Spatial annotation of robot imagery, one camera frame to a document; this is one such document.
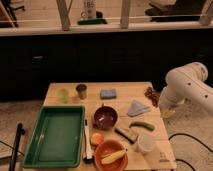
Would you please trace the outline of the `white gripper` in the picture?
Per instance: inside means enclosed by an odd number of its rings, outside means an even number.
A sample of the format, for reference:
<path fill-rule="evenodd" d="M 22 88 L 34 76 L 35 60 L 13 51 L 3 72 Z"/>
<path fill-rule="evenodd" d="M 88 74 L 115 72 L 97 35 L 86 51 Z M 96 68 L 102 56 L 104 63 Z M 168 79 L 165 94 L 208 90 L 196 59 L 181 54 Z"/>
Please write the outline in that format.
<path fill-rule="evenodd" d="M 174 113 L 174 108 L 177 104 L 176 96 L 172 93 L 172 91 L 168 87 L 164 87 L 159 98 L 158 106 L 161 110 L 162 118 L 169 118 Z"/>

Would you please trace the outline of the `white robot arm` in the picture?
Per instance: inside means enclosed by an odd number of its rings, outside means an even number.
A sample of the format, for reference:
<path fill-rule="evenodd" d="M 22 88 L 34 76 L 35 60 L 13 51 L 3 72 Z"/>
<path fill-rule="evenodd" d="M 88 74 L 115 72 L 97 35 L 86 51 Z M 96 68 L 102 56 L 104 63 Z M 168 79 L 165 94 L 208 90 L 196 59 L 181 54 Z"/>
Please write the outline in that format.
<path fill-rule="evenodd" d="M 166 74 L 166 86 L 158 101 L 161 117 L 172 116 L 186 99 L 213 114 L 213 88 L 205 84 L 207 78 L 207 67 L 200 62 L 192 62 L 170 70 Z"/>

